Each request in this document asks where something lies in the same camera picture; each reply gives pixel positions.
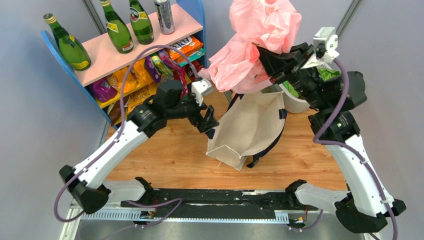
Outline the pink plastic grocery bag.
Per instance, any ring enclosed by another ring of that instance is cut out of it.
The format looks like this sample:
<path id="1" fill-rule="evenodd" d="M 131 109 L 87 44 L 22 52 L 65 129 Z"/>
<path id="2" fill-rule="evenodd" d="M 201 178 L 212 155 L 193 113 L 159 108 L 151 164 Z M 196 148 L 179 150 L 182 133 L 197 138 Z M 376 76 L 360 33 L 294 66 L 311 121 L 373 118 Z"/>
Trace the pink plastic grocery bag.
<path id="1" fill-rule="evenodd" d="M 220 92 L 251 94 L 271 85 L 260 62 L 259 48 L 288 53 L 302 15 L 289 0 L 234 0 L 229 7 L 234 36 L 212 57 L 199 75 Z"/>

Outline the cream canvas tote bag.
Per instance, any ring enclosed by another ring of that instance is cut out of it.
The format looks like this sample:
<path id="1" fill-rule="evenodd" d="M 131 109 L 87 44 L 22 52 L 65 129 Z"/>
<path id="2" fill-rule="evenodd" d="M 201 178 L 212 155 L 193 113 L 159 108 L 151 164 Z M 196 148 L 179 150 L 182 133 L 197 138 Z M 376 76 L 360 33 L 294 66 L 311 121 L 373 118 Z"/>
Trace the cream canvas tote bag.
<path id="1" fill-rule="evenodd" d="M 252 169 L 280 140 L 288 112 L 282 92 L 236 93 L 219 125 L 206 134 L 206 155 L 240 171 Z"/>

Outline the green lettuce leaf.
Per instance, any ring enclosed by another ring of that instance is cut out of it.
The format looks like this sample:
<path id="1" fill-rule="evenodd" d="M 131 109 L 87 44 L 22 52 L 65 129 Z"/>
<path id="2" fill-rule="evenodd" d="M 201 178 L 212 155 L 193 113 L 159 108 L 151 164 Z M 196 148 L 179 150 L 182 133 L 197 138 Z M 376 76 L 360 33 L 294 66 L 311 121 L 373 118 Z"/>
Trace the green lettuce leaf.
<path id="1" fill-rule="evenodd" d="M 336 77 L 336 76 L 342 74 L 338 70 L 333 70 L 333 69 L 326 68 L 326 67 L 319 68 L 318 72 L 319 72 L 320 77 L 324 81 L 327 81 L 330 78 L 333 78 L 333 77 Z M 295 90 L 295 88 L 288 81 L 285 81 L 282 85 L 292 96 L 294 96 L 297 99 L 303 99 L 303 97 Z"/>

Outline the orange foxs candy bag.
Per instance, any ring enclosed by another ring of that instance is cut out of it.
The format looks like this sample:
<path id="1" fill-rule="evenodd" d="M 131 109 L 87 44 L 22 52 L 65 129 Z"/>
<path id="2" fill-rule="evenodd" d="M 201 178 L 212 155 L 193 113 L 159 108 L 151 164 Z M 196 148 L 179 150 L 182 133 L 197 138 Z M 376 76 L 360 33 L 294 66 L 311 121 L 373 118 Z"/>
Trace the orange foxs candy bag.
<path id="1" fill-rule="evenodd" d="M 189 57 L 196 51 L 200 50 L 203 46 L 204 46 L 204 43 L 200 41 L 199 39 L 197 39 L 195 36 L 188 36 L 171 45 L 171 47 L 178 49 L 187 57 Z M 177 61 L 178 63 L 181 63 L 184 60 L 184 57 L 180 53 L 176 52 L 175 50 L 168 49 L 167 52 L 169 57 L 173 61 Z"/>

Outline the red hand cooked chips bag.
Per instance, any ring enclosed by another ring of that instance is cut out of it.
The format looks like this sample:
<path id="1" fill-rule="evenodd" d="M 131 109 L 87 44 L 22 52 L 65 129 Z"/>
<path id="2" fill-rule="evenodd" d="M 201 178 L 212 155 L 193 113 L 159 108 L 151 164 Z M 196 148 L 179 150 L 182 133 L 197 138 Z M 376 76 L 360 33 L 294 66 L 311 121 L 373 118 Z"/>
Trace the red hand cooked chips bag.
<path id="1" fill-rule="evenodd" d="M 182 84 L 181 98 L 184 98 L 188 94 L 188 84 L 185 78 L 185 74 L 186 74 L 186 71 L 184 70 L 183 67 L 179 69 L 175 69 L 173 71 L 174 79 L 180 81 Z"/>

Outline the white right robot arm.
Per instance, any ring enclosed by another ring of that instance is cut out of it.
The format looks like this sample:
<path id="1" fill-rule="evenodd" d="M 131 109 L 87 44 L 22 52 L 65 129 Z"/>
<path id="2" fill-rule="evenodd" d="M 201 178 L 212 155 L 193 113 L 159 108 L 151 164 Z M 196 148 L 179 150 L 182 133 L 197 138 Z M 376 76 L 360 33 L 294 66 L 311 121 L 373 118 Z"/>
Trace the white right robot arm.
<path id="1" fill-rule="evenodd" d="M 393 198 L 376 174 L 364 147 L 360 128 L 351 111 L 367 100 L 363 74 L 347 71 L 338 59 L 340 74 L 322 79 L 314 60 L 312 45 L 293 46 L 277 54 L 258 48 L 259 60 L 271 83 L 290 83 L 315 110 L 308 117 L 313 142 L 323 145 L 337 162 L 348 187 L 334 191 L 296 180 L 286 188 L 285 201 L 292 209 L 312 206 L 335 215 L 350 232 L 374 236 L 388 223 L 393 239 L 398 237 L 396 217 L 406 210 L 402 200 Z"/>

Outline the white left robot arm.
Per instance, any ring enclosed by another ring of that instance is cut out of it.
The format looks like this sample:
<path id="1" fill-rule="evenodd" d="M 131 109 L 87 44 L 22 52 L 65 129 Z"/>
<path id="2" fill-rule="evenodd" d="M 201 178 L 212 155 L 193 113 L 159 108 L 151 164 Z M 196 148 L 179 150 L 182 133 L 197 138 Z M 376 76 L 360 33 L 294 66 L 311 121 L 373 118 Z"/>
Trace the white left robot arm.
<path id="1" fill-rule="evenodd" d="M 200 133 L 219 125 L 214 108 L 204 97 L 214 88 L 204 78 L 190 83 L 186 99 L 181 98 L 183 85 L 172 79 L 158 85 L 156 93 L 131 111 L 120 128 L 92 155 L 76 166 L 65 165 L 59 174 L 66 188 L 85 214 L 94 214 L 107 204 L 135 201 L 149 206 L 153 193 L 140 177 L 131 181 L 107 181 L 108 174 L 136 147 L 165 128 L 169 120 L 188 119 Z"/>

